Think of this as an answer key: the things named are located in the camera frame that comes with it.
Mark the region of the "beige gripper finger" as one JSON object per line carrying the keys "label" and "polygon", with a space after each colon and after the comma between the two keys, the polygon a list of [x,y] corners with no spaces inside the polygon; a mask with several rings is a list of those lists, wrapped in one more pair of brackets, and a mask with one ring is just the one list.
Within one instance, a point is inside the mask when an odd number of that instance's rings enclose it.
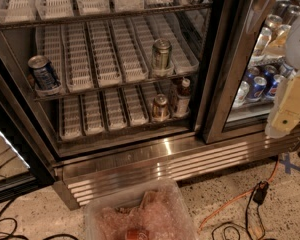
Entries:
{"label": "beige gripper finger", "polygon": [[274,106],[267,118],[265,134],[270,138],[288,135],[300,122],[300,72],[278,86]]}

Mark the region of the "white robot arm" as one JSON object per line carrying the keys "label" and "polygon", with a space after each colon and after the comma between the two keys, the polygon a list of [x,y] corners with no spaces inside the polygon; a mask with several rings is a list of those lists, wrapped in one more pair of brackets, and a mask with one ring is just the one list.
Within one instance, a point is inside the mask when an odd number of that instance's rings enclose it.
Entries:
{"label": "white robot arm", "polygon": [[276,91],[265,127],[265,134],[271,138],[288,135],[300,122],[300,16],[292,24],[285,48],[286,62],[296,74],[283,80]]}

